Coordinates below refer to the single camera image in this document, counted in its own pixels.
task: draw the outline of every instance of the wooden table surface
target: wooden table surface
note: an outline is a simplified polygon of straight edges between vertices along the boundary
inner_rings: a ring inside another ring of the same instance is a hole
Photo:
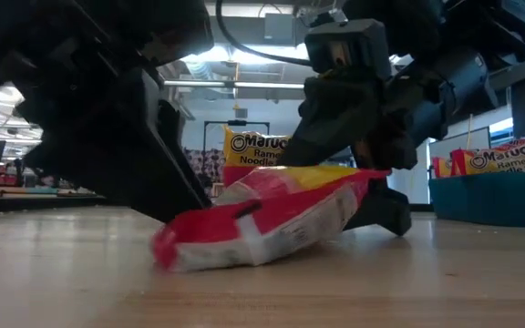
[[[525,327],[525,229],[415,216],[260,268],[168,274],[125,209],[0,216],[0,327]]]

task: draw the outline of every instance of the maruchan ramen noodle soup package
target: maruchan ramen noodle soup package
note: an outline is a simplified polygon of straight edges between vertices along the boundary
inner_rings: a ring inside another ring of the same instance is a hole
[[[227,126],[224,129],[224,186],[230,186],[256,167],[274,166],[290,138],[265,136],[256,132],[233,132]]]
[[[173,272],[259,265],[342,231],[371,179],[389,172],[341,167],[257,168],[207,210],[178,215],[152,241]]]
[[[433,158],[433,169],[435,170],[435,178],[448,178],[452,175],[451,159]]]
[[[462,175],[525,172],[525,139],[495,149],[455,150],[451,157]]]

